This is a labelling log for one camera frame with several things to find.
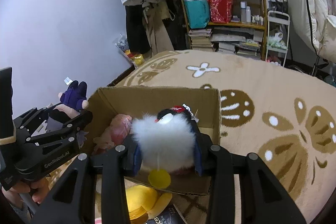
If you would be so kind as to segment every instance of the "teal bag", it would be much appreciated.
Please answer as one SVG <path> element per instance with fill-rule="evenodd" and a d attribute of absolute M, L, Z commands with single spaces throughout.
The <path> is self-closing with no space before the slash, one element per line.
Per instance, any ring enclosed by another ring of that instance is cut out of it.
<path fill-rule="evenodd" d="M 210 8 L 207 0 L 184 1 L 191 29 L 205 28 L 210 21 Z"/>

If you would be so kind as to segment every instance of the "white rolling cart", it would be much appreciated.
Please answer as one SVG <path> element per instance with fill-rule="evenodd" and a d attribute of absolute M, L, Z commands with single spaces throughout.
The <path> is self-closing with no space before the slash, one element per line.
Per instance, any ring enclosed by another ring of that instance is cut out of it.
<path fill-rule="evenodd" d="M 288 18 L 288 20 L 286 19 L 282 19 L 282 18 L 278 18 L 275 16 L 271 16 L 271 14 L 278 14 L 278 15 L 283 15 L 285 17 Z M 285 59 L 283 61 L 282 66 L 285 66 L 285 62 L 286 62 L 286 57 L 287 57 L 287 52 L 288 52 L 288 42 L 289 42 L 289 24 L 290 24 L 290 16 L 286 13 L 283 12 L 278 12 L 278 11 L 268 11 L 267 13 L 267 46 L 266 46 L 266 56 L 265 56 L 265 61 L 267 60 L 267 56 L 268 56 L 268 51 L 274 51 L 274 52 L 281 52 L 285 54 Z M 269 23 L 270 22 L 275 22 L 278 24 L 283 24 L 283 25 L 287 25 L 288 29 L 287 29 L 287 44 L 286 44 L 286 49 L 283 50 L 281 48 L 276 48 L 276 47 L 272 47 L 269 45 L 268 40 L 269 40 Z"/>

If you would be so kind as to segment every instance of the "white fluffy plush toy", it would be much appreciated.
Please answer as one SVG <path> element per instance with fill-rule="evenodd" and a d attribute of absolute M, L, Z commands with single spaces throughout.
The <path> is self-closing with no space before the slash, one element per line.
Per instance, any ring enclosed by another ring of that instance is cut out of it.
<path fill-rule="evenodd" d="M 171 173 L 194 165 L 192 117 L 187 106 L 175 106 L 160 111 L 156 117 L 145 115 L 133 120 L 131 130 L 140 146 L 144 167 Z"/>

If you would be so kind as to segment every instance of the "beige blanket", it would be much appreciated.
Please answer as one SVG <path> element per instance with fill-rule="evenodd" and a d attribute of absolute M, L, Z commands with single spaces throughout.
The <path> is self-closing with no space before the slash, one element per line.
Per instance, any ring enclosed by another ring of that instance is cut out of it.
<path fill-rule="evenodd" d="M 336 90 L 317 78 L 263 61 L 186 50 L 155 55 L 118 85 L 219 89 L 221 146 L 239 155 L 258 153 L 307 223 L 336 187 Z M 239 224 L 237 175 L 235 189 Z M 99 200 L 97 194 L 96 217 L 100 216 Z M 208 201 L 208 196 L 173 197 L 189 224 L 205 223 Z"/>

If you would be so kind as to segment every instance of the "white flower pattern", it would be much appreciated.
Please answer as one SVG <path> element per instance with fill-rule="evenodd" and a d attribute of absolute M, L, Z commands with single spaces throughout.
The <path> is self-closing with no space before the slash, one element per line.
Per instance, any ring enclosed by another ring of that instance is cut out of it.
<path fill-rule="evenodd" d="M 203 62 L 199 67 L 195 67 L 195 66 L 187 66 L 187 70 L 194 70 L 194 74 L 193 77 L 197 78 L 197 77 L 201 77 L 203 74 L 205 74 L 206 72 L 209 71 L 213 71 L 213 72 L 220 72 L 220 68 L 214 67 L 214 68 L 208 68 L 209 63 L 207 62 Z"/>

